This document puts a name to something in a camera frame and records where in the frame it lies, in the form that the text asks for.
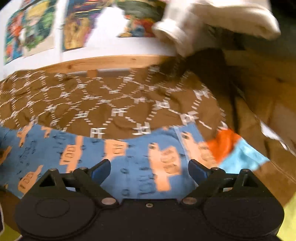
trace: blue fabric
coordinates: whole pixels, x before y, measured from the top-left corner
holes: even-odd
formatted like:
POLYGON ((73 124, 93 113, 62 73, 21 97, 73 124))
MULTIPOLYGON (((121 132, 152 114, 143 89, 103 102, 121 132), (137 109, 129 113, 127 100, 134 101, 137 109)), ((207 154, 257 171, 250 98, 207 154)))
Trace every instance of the blue fabric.
POLYGON ((243 168, 255 171, 267 161, 269 161, 267 157, 263 156, 241 138, 234 150, 224 159, 219 167, 225 170, 226 173, 238 174, 243 168))
MULTIPOLYGON (((190 132, 196 142, 203 141, 195 124, 158 129, 149 135, 123 140, 128 143, 125 156, 117 156, 111 161, 111 173, 101 187, 119 201, 123 198, 167 199, 182 198, 195 189, 194 181, 188 174, 188 159, 180 142, 182 131, 190 132), (159 192, 155 188, 154 175, 148 160, 148 145, 158 143, 163 150, 174 146, 181 160, 181 175, 169 177, 171 190, 159 192)), ((67 145, 75 144, 75 135, 52 129, 44 138, 44 130, 34 125, 28 132, 24 145, 20 148, 17 130, 0 128, 1 149, 11 146, 6 160, 0 166, 0 185, 8 184, 8 190, 21 198, 19 181, 28 173, 43 165, 41 177, 48 169, 57 168, 65 173, 67 165, 60 165, 61 154, 67 145)), ((92 167, 104 158, 104 140, 84 137, 79 167, 92 167)))

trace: brown bedsheet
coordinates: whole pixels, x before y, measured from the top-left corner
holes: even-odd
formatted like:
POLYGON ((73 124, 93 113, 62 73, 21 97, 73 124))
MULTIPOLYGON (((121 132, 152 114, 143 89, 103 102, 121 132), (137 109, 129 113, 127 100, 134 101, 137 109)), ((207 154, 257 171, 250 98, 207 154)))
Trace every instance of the brown bedsheet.
MULTIPOLYGON (((213 139, 225 121, 271 160, 255 174, 284 206, 296 192, 295 157, 261 133, 259 120, 232 83, 219 50, 201 51, 179 65, 165 63, 159 70, 152 66, 97 78, 18 71, 1 82, 0 119, 11 129, 35 119, 43 126, 104 139, 133 138, 195 121, 205 140, 213 139), (205 98, 196 101, 200 95, 205 98)), ((11 216, 5 219, 17 229, 11 216)))

